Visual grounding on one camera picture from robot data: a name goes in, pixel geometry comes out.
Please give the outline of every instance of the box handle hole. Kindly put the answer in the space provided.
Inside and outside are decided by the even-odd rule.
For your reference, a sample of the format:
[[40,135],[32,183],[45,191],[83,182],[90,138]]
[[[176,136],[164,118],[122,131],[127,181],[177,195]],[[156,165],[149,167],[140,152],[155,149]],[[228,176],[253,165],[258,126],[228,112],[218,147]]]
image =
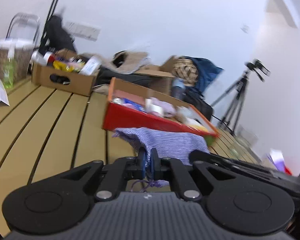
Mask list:
[[62,85],[69,85],[70,84],[70,79],[68,77],[64,77],[64,76],[59,76],[59,75],[56,75],[56,74],[51,74],[50,75],[50,80],[53,82],[53,83],[58,83],[58,84],[62,84]]

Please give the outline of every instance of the purple drawstring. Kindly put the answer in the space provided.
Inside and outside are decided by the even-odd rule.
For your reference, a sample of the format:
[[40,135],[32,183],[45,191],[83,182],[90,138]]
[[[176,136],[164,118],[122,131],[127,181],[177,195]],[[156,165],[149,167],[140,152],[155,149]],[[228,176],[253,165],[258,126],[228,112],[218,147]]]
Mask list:
[[157,181],[157,180],[153,180],[153,179],[149,179],[149,181],[145,180],[145,179],[138,179],[137,181],[135,181],[132,186],[131,186],[131,192],[133,192],[133,187],[135,184],[137,184],[138,182],[142,183],[147,183],[148,185],[145,186],[144,188],[142,188],[140,190],[140,192],[145,192],[147,188],[149,187],[162,187],[162,185]]

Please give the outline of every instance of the wooden floor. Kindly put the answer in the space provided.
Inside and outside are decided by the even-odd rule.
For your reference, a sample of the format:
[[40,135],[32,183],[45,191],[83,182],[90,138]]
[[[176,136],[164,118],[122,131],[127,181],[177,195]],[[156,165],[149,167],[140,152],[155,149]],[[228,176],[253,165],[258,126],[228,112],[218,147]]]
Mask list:
[[[92,160],[112,163],[134,155],[132,147],[101,129],[106,96],[84,97],[33,85],[30,79],[7,91],[0,103],[0,233],[9,232],[1,206],[14,189]],[[231,151],[233,138],[221,131],[213,153],[255,163],[249,154]]]

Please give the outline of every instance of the red item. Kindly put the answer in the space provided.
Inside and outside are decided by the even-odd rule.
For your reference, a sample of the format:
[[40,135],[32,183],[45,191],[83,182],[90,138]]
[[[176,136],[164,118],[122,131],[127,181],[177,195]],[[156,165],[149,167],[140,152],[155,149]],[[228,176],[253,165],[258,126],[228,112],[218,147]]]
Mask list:
[[[151,96],[158,98],[161,101],[169,102],[175,105],[191,107],[196,112],[198,118],[206,123],[208,131],[197,130],[187,125],[175,122],[171,119],[157,117],[152,114],[147,114],[135,109],[130,109],[120,104],[112,102],[117,96],[116,90],[121,90],[126,93],[135,93],[136,96]],[[217,129],[192,105],[164,95],[157,91],[138,86],[120,79],[112,78],[109,86],[108,103],[106,107],[106,114],[103,120],[103,129],[113,131],[116,128],[141,128],[147,127],[153,130],[167,131],[167,132],[188,132],[205,138],[208,146],[219,136]]]
[[211,134],[169,119],[143,113],[113,102],[108,102],[106,115],[103,120],[103,129],[113,131],[116,128],[131,127],[147,127],[167,132],[189,132],[200,136],[212,135],[218,137],[218,133]]
[[292,175],[292,172],[286,166],[285,166],[285,173],[288,175]]
[[49,51],[45,53],[43,58],[46,61],[46,64],[53,63],[55,61],[55,55]]

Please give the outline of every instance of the beige cloth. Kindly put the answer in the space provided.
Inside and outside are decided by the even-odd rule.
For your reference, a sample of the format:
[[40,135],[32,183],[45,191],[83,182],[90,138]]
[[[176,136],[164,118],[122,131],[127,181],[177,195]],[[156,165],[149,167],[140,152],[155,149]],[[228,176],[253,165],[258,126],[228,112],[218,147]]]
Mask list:
[[146,52],[131,52],[127,51],[127,58],[125,62],[117,68],[112,61],[105,59],[103,56],[100,54],[92,54],[92,53],[84,53],[81,54],[82,56],[85,57],[92,57],[95,56],[98,59],[101,60],[101,64],[103,67],[106,67],[114,72],[120,73],[120,74],[132,74],[138,69],[140,69],[142,66],[149,64],[149,59],[148,59],[148,53]]
[[95,93],[99,93],[99,94],[107,96],[109,93],[109,84],[104,84],[104,85],[98,86],[97,88],[93,89],[92,91]]

